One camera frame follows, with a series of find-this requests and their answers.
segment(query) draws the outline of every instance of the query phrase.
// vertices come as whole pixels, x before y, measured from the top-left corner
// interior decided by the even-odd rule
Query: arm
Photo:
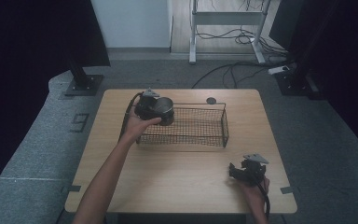
[[[238,181],[245,201],[251,210],[252,216],[256,224],[268,224],[266,214],[264,213],[265,199],[258,186],[250,187],[248,184]],[[264,177],[264,180],[260,183],[266,193],[269,192],[269,179]]]
[[[121,139],[112,150],[103,166],[94,176],[77,208],[73,223],[102,223],[106,210],[115,192],[118,178],[128,151],[135,140],[149,125],[158,124],[161,118],[141,120],[133,112]]]

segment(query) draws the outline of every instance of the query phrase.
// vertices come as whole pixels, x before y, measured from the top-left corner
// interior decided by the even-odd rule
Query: metal rack
[[[226,104],[175,104],[174,122],[152,125],[138,144],[201,144],[225,147],[228,141]]]
[[[270,0],[266,0],[265,7],[262,11],[246,12],[207,12],[197,11],[197,1],[193,1],[191,12],[191,37],[190,37],[190,58],[191,64],[196,63],[196,27],[197,25],[258,25],[255,38],[251,38],[252,48],[259,63],[265,63],[266,60],[261,52],[259,43],[261,32],[263,31],[264,22],[269,11]]]

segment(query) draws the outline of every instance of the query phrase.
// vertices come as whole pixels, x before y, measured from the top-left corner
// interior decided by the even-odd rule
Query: wire mesh basket
[[[225,147],[228,141],[226,104],[174,104],[174,122],[151,125],[138,144],[201,144]]]

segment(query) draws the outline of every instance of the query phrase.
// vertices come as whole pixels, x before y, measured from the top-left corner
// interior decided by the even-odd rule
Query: wooden table
[[[65,209],[75,212],[80,200],[116,145],[128,103],[144,90],[105,92],[76,172]],[[226,147],[134,144],[118,181],[108,212],[115,213],[249,213],[228,165],[241,167],[243,155],[258,153],[269,161],[271,213],[296,211],[293,193],[260,95],[256,90],[154,90],[175,103],[226,103],[229,139]]]

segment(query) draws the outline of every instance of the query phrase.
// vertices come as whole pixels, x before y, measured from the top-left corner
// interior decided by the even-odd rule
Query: gray carpet
[[[190,89],[204,74],[236,61],[113,60],[112,67],[87,68],[103,74],[96,96],[62,95],[70,73],[49,82],[50,93],[33,127],[0,175],[0,223],[54,223],[64,206],[68,189],[86,145],[103,92],[107,89]],[[236,79],[250,76],[258,67],[235,68]],[[196,88],[224,89],[224,70],[210,74]],[[225,83],[233,87],[230,76]],[[294,189],[298,210],[293,215],[271,215],[270,223],[358,223],[358,139],[326,101],[282,96],[267,71],[245,79],[239,89],[257,89]],[[78,119],[88,117],[84,127]],[[59,223],[70,223],[64,212]],[[155,218],[109,215],[111,223],[170,222]],[[241,217],[197,219],[222,223],[243,222]]]

